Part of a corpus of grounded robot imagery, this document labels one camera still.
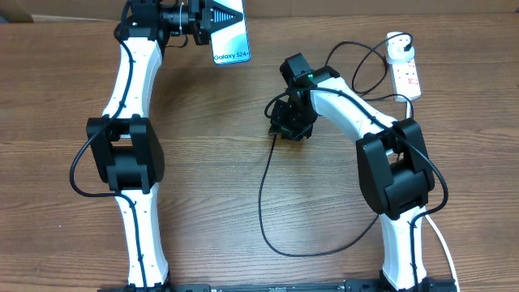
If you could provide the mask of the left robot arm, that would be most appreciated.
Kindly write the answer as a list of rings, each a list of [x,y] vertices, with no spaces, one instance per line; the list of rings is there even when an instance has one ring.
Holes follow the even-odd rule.
[[[149,118],[152,87],[171,37],[211,45],[218,65],[249,61],[244,5],[128,1],[114,37],[121,50],[118,76],[102,115],[87,122],[86,145],[122,215],[129,257],[123,289],[171,291],[157,211],[165,158]]]

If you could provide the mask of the blue Galaxy smartphone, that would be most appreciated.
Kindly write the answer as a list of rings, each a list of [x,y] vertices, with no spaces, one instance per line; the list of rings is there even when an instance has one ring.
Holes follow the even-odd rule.
[[[214,6],[226,6],[243,13],[243,20],[227,28],[215,28],[211,33],[213,61],[217,65],[248,62],[251,48],[243,0],[215,0]]]

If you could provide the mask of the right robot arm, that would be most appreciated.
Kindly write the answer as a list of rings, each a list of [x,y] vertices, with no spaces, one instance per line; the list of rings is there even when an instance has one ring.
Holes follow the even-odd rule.
[[[384,243],[380,284],[389,291],[426,291],[421,223],[438,170],[429,159],[421,127],[367,103],[331,66],[313,69],[302,54],[280,66],[285,92],[265,107],[274,138],[299,141],[311,136],[324,117],[355,144],[358,182],[364,200],[379,215]]]

